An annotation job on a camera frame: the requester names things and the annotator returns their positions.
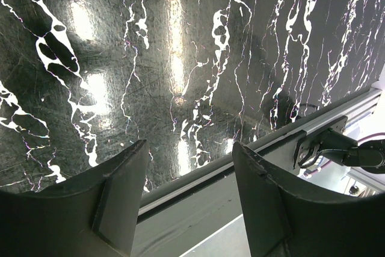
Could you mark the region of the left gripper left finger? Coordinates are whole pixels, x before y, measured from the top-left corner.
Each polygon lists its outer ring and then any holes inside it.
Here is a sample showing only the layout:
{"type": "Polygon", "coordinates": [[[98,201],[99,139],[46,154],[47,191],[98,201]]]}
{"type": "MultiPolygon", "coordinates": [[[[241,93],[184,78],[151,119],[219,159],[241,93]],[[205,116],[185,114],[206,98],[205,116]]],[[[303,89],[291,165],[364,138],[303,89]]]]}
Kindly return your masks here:
{"type": "Polygon", "coordinates": [[[129,256],[145,174],[146,140],[34,193],[1,193],[2,256],[129,256]]]}

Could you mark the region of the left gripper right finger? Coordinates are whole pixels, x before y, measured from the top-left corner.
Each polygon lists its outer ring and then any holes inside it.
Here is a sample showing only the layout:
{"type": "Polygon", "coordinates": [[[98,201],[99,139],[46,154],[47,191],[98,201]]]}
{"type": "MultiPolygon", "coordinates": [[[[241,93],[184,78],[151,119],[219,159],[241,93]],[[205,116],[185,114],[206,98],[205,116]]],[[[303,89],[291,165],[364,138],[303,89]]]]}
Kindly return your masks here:
{"type": "Polygon", "coordinates": [[[232,158],[252,256],[384,255],[383,194],[319,187],[238,142],[232,158]]]}

